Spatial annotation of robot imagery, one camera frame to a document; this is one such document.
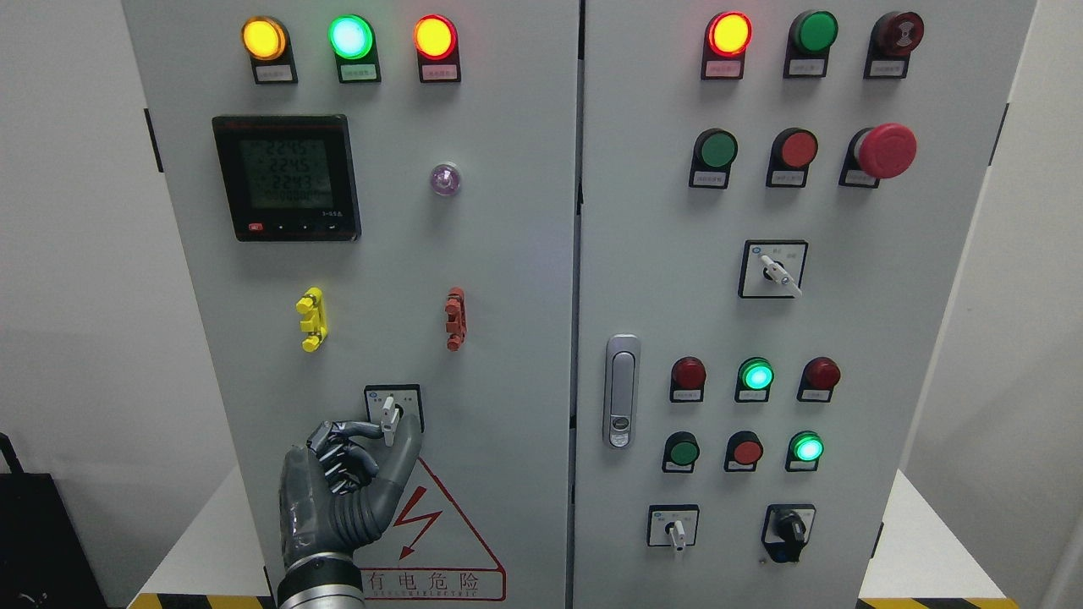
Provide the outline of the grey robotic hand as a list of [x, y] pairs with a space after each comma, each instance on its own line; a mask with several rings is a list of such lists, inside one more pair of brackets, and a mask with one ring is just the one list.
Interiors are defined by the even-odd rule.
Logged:
[[382, 462], [353, 442], [382, 438], [377, 424], [322, 422], [305, 446], [290, 448], [280, 472], [283, 565], [293, 570], [323, 552], [352, 557], [389, 528], [422, 446], [421, 420], [407, 414]]

